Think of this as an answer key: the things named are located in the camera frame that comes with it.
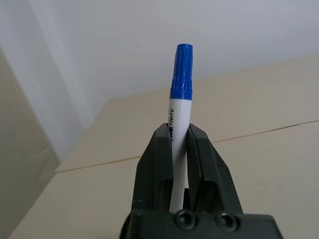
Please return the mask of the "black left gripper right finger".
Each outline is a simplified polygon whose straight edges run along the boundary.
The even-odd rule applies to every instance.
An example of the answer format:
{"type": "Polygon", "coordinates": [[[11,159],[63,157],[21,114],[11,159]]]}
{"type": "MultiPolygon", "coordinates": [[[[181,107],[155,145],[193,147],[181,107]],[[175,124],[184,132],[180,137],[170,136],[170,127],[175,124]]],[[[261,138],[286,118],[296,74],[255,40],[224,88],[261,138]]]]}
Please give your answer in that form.
{"type": "Polygon", "coordinates": [[[229,168],[207,134],[193,124],[187,131],[187,176],[192,211],[243,213],[229,168]]]}

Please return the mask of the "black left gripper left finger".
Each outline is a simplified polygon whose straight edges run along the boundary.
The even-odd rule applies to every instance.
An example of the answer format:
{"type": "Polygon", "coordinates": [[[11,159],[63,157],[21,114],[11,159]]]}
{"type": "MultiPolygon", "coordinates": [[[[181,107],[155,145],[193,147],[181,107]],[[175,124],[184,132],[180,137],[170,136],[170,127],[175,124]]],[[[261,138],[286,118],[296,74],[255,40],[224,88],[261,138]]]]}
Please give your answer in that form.
{"type": "Polygon", "coordinates": [[[137,164],[133,210],[168,211],[173,187],[171,136],[167,124],[157,128],[137,164]]]}

